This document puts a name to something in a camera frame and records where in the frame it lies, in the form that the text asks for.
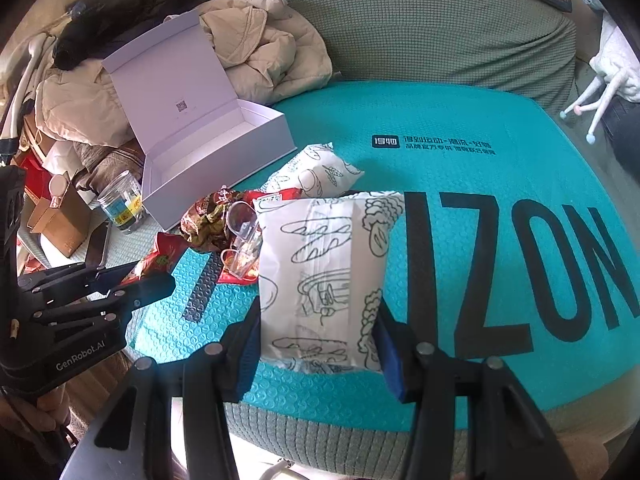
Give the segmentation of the left hand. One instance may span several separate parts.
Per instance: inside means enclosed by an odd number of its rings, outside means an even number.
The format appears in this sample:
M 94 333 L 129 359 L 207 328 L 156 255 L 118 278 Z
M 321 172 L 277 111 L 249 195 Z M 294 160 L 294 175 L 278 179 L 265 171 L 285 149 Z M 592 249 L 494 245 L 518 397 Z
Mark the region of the left hand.
M 1 395 L 1 427 L 19 436 L 28 437 L 28 427 L 17 413 L 21 413 L 26 422 L 40 432 L 67 426 L 70 422 L 70 396 L 66 392 L 66 385 L 40 396 L 36 404 L 13 394 Z

